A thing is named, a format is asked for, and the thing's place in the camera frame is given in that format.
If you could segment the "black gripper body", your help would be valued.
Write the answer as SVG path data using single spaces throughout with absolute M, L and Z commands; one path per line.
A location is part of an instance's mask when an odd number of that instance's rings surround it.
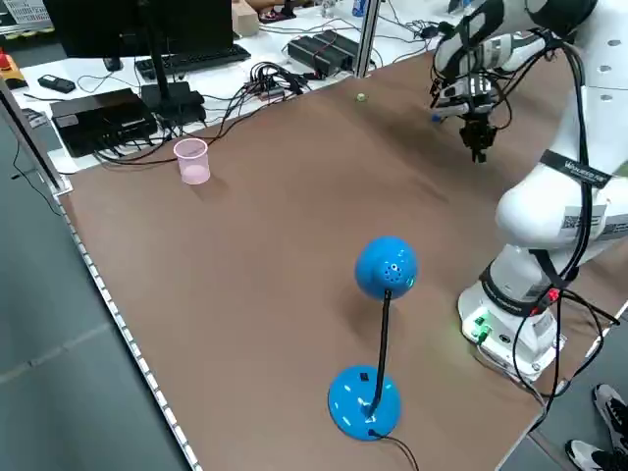
M 493 143 L 497 128 L 489 122 L 488 114 L 466 115 L 460 136 L 464 143 Z

